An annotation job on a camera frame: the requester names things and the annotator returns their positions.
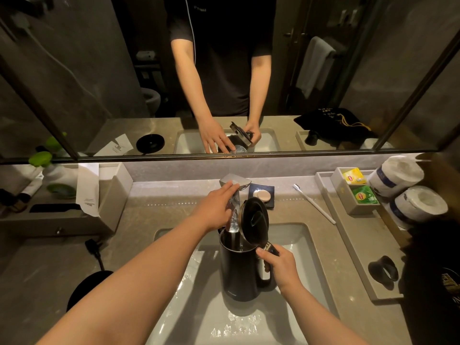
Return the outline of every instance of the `white sink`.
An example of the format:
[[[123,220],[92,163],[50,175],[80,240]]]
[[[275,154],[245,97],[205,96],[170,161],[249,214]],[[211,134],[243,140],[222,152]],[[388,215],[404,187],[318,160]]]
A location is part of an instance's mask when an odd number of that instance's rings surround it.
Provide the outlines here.
[[[227,135],[234,134],[231,129],[224,129]],[[247,152],[273,152],[280,151],[280,145],[276,139],[275,132],[270,128],[261,128],[262,138],[255,147],[247,149]],[[175,154],[204,154],[204,146],[201,141],[198,130],[183,131],[178,134],[176,145],[174,146]]]
[[[155,240],[168,231],[159,230]],[[307,226],[271,225],[269,237],[294,254],[303,285],[337,315]],[[278,288],[245,303],[222,293],[218,239],[211,232],[199,243],[146,344],[306,344]]]

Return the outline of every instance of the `white toothbrush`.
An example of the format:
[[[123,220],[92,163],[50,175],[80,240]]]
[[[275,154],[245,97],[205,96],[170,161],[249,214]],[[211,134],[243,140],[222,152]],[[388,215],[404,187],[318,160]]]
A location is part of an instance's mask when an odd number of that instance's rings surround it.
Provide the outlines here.
[[[307,201],[308,201],[309,203],[311,203],[316,209],[318,209],[318,210],[321,212],[321,214],[323,214],[332,224],[335,225],[335,220],[332,219],[331,216],[330,216],[329,214],[327,214],[327,213],[324,211],[324,209],[322,209],[321,207],[319,207],[319,205],[318,205],[316,202],[314,202],[312,198],[310,198],[310,197],[308,197],[307,195],[305,195],[305,194],[302,192],[302,190],[300,190],[299,185],[294,184],[293,186],[294,186],[294,189],[296,189],[297,191],[299,191],[299,192],[307,199]]]

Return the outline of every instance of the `black t-shirt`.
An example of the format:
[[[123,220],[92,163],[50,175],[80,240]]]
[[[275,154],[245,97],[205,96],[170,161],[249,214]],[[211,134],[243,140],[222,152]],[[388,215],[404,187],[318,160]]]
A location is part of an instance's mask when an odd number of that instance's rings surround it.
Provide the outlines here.
[[[271,55],[276,0],[164,0],[170,40],[195,37],[196,69],[213,116],[249,113],[251,58]]]

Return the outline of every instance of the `drawstring bag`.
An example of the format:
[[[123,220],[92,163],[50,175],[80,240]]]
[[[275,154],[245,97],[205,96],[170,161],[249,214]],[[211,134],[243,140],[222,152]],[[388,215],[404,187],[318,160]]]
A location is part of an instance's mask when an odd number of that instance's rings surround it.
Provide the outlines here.
[[[351,142],[360,146],[367,138],[377,138],[368,126],[345,108],[316,109],[294,121],[310,134],[315,133],[318,139],[332,141],[335,145]]]

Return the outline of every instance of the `chrome faucet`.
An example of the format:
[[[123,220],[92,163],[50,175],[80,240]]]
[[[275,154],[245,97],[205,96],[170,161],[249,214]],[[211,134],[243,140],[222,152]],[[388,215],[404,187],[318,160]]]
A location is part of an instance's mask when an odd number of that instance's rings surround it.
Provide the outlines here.
[[[232,180],[233,184],[239,184],[240,187],[230,198],[227,208],[232,210],[232,216],[230,219],[230,224],[225,227],[228,232],[238,232],[240,227],[238,225],[238,213],[240,212],[240,191],[247,188],[252,182],[250,179],[240,177],[236,174],[227,174],[221,180],[219,180],[220,185],[225,185],[228,181]]]

